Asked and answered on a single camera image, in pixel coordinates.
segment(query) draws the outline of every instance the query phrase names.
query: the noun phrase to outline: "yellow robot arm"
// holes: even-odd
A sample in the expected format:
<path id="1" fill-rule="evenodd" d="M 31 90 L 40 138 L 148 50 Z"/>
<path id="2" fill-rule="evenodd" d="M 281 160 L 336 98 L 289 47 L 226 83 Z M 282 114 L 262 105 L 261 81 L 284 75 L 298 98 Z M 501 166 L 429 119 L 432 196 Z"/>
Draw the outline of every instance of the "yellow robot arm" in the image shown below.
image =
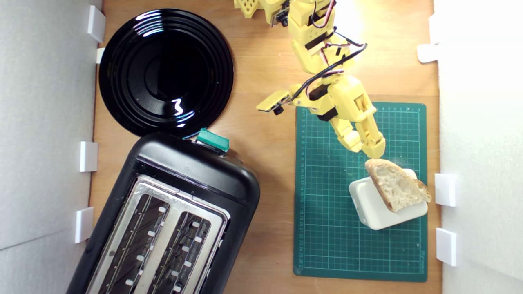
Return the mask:
<path id="1" fill-rule="evenodd" d="M 335 0 L 234 1 L 246 17 L 254 13 L 252 4 L 265 11 L 269 24 L 288 26 L 291 46 L 302 69 L 314 75 L 303 85 L 291 86 L 289 91 L 274 92 L 256 108 L 278 115 L 285 105 L 306 107 L 331 124 L 346 149 L 363 150 L 370 158 L 380 158 L 385 152 L 385 138 L 374 120 L 376 108 L 360 81 L 346 73 L 354 62 L 352 58 L 366 44 L 336 33 Z M 359 50 L 352 52 L 351 47 Z"/>

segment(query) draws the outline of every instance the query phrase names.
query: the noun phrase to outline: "black toaster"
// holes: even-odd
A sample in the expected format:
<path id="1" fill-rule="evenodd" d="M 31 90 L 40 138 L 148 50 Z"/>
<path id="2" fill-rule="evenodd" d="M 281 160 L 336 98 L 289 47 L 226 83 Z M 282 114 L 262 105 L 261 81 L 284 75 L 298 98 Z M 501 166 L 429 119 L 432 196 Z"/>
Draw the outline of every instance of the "black toaster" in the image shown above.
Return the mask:
<path id="1" fill-rule="evenodd" d="M 199 140 L 146 135 L 67 293 L 221 293 L 258 200 L 258 182 L 240 161 Z"/>

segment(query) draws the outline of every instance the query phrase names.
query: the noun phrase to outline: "cutting mat grid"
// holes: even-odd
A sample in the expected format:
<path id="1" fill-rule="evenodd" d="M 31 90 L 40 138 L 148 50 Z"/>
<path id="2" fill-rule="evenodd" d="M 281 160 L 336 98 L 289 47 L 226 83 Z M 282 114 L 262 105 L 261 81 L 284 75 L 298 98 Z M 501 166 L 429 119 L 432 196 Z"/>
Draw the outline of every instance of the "cutting mat grid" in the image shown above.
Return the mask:
<path id="1" fill-rule="evenodd" d="M 425 106 L 375 105 L 387 139 L 383 158 L 426 182 Z M 368 176 L 366 156 L 347 151 L 330 124 L 307 109 L 297 110 L 297 120 L 296 274 L 426 280 L 426 217 L 381 231 L 363 225 L 348 186 Z"/>

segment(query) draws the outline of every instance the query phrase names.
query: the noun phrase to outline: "wooden surface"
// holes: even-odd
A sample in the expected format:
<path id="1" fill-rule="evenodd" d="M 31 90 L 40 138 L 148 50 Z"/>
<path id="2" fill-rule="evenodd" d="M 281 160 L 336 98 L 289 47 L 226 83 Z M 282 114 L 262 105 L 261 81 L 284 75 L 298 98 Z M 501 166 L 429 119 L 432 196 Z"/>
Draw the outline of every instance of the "wooden surface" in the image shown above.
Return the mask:
<path id="1" fill-rule="evenodd" d="M 357 57 L 353 74 L 374 101 L 408 101 L 427 105 L 428 180 L 433 192 L 439 171 L 438 84 L 435 64 L 421 65 L 416 46 L 427 43 L 431 0 L 343 0 L 345 17 L 355 24 L 357 40 L 369 43 Z M 441 293 L 441 264 L 435 254 L 440 211 L 428 212 L 428 281 L 403 283 L 297 277 L 292 273 L 294 202 L 294 109 L 276 117 L 255 110 L 272 91 L 301 83 L 287 30 L 266 25 L 261 12 L 244 19 L 232 0 L 104 0 L 109 38 L 128 19 L 156 8 L 181 8 L 213 22 L 227 38 L 234 56 L 235 82 L 227 108 L 209 128 L 230 138 L 240 159 L 256 170 L 261 199 L 240 250 L 225 293 Z M 95 142 L 99 168 L 93 174 L 90 204 L 97 219 L 122 164 L 137 137 L 119 126 L 96 97 Z"/>

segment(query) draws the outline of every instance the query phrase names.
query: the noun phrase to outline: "white clip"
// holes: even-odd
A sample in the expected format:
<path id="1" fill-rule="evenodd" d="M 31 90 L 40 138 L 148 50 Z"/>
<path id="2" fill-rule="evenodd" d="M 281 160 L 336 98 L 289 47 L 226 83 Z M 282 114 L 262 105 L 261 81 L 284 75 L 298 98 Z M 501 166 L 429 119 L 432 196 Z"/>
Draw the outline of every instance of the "white clip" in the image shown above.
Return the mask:
<path id="1" fill-rule="evenodd" d="M 456 206 L 456 180 L 454 174 L 435 174 L 434 188 L 436 191 L 436 203 L 445 206 Z"/>
<path id="2" fill-rule="evenodd" d="M 80 172 L 95 172 L 98 170 L 98 143 L 80 143 Z"/>
<path id="3" fill-rule="evenodd" d="M 105 15 L 91 5 L 89 7 L 89 23 L 87 24 L 87 33 L 93 37 L 98 43 L 104 42 L 105 34 Z"/>
<path id="4" fill-rule="evenodd" d="M 105 51 L 105 47 L 103 48 L 98 48 L 96 50 L 96 64 L 100 64 L 101 62 L 101 57 L 102 55 L 104 55 L 104 51 Z"/>
<path id="5" fill-rule="evenodd" d="M 441 41 L 441 28 L 437 14 L 432 14 L 428 18 L 428 28 L 430 34 L 430 44 L 421 44 L 417 47 L 418 60 L 421 63 L 428 63 L 439 59 L 439 48 L 437 44 Z"/>
<path id="6" fill-rule="evenodd" d="M 456 266 L 456 233 L 436 228 L 436 258 Z"/>
<path id="7" fill-rule="evenodd" d="M 87 240 L 93 233 L 94 208 L 88 207 L 76 212 L 74 243 Z"/>

